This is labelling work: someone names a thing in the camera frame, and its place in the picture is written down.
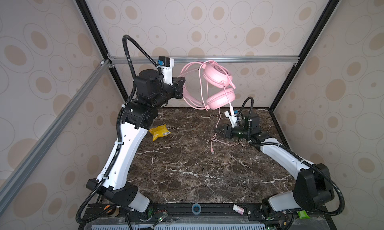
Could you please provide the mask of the pink cat-ear headphones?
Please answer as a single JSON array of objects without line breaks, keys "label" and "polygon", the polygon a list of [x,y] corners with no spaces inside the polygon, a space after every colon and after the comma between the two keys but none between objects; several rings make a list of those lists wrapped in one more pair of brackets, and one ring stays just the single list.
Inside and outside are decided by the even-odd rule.
[{"label": "pink cat-ear headphones", "polygon": [[216,110],[225,105],[229,105],[230,115],[233,116],[235,113],[232,102],[236,99],[236,86],[233,82],[232,73],[217,62],[208,60],[205,62],[190,62],[186,64],[181,70],[180,77],[185,77],[187,74],[195,71],[197,71],[199,75],[201,97],[203,97],[202,79],[205,79],[207,84],[219,88],[220,91],[212,96],[208,96],[207,99],[198,100],[188,92],[186,87],[183,87],[184,101],[193,109],[206,111]]}]

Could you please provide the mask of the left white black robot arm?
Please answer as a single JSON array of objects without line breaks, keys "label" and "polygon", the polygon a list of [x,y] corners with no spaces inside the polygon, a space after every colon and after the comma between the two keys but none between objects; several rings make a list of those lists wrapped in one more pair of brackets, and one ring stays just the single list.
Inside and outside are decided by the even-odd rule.
[{"label": "left white black robot arm", "polygon": [[[130,208],[150,216],[152,201],[141,194],[138,187],[127,181],[130,166],[138,147],[158,116],[158,110],[170,99],[183,98],[184,77],[166,77],[165,67],[170,58],[161,57],[155,62],[145,50],[129,35],[123,35],[123,48],[129,64],[133,89],[122,105],[116,123],[117,140],[101,173],[87,182],[90,195],[84,200],[76,214],[78,224],[87,224],[101,217],[114,207]],[[127,42],[131,42],[155,66],[138,75],[135,72]],[[95,194],[103,195],[112,205],[100,213],[82,218],[82,213]]]}]

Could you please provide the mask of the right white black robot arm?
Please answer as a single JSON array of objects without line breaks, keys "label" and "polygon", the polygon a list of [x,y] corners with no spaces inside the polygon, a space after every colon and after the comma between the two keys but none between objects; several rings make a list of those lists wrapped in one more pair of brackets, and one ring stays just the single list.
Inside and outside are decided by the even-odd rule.
[{"label": "right white black robot arm", "polygon": [[265,218],[287,210],[319,212],[328,216],[340,215],[345,209],[345,198],[341,189],[331,179],[324,164],[314,164],[277,139],[260,129],[260,118],[253,108],[247,113],[244,106],[239,111],[230,107],[225,116],[230,124],[217,127],[215,133],[225,139],[246,140],[251,147],[275,160],[295,179],[292,191],[276,194],[262,201],[261,211]]}]

